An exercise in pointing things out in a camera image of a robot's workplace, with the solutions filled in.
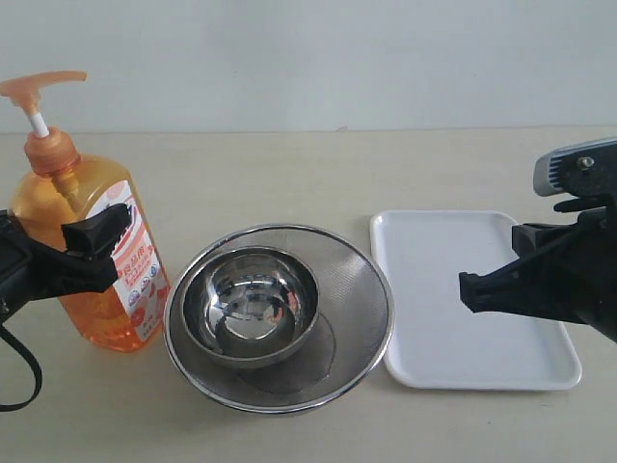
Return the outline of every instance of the white wall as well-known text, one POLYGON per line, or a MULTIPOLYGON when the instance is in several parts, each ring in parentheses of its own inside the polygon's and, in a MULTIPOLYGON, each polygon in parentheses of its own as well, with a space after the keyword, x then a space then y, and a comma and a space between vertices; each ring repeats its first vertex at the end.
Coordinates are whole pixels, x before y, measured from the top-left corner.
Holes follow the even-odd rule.
MULTIPOLYGON (((72 131, 617 123, 614 0, 12 0, 0 78, 72 131)), ((0 101, 0 132, 27 122, 0 101)))

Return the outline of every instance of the white plastic tray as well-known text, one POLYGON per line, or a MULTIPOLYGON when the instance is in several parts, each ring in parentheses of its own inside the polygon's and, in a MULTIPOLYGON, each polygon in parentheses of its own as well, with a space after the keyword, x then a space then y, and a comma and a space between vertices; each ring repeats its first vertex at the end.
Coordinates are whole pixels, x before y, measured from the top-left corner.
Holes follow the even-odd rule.
POLYGON ((517 256, 516 222, 493 211, 391 210, 371 219, 373 257, 394 299, 385 362, 422 389, 557 391, 581 365, 561 322, 472 313, 459 299, 459 272, 484 275, 517 256))

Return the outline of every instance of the metal bowl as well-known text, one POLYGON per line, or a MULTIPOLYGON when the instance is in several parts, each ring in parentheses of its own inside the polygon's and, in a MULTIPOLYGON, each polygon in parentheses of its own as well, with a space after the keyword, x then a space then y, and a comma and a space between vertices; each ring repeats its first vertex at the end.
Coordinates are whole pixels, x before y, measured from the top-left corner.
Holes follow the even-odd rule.
POLYGON ((249 246, 201 265, 181 305, 187 332, 214 362, 263 368, 306 341, 317 321, 317 285, 297 258, 249 246))
POLYGON ((288 414, 323 406, 365 378, 388 346, 393 305, 379 267, 344 238, 316 227, 265 225, 230 234, 197 255, 176 280, 163 323, 175 367, 202 394, 237 410, 288 414), (186 329, 183 299, 207 262, 247 247, 275 249, 302 262, 318 289, 318 315, 287 359, 258 369, 225 368, 186 329))

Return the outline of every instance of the bottle cap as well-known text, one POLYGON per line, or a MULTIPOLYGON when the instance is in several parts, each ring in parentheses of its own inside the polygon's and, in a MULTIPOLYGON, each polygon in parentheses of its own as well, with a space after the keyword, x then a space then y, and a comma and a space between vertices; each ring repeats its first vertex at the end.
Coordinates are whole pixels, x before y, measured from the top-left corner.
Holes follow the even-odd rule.
POLYGON ((52 84, 86 80, 86 72, 60 70, 26 75, 0 82, 0 95, 21 107, 33 131, 24 147, 33 171, 40 176, 62 171, 79 160, 79 153, 67 133, 48 127, 39 110, 40 88, 52 84))

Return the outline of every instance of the product label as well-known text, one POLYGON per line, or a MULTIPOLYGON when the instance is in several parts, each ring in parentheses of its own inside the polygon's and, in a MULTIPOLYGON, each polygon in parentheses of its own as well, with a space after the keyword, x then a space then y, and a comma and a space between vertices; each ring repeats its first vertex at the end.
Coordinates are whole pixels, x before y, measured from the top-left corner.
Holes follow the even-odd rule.
POLYGON ((88 217, 120 203, 128 206, 131 224, 112 253, 118 270, 114 291, 140 340, 146 340, 163 318, 169 284, 128 181, 120 181, 103 193, 88 217))

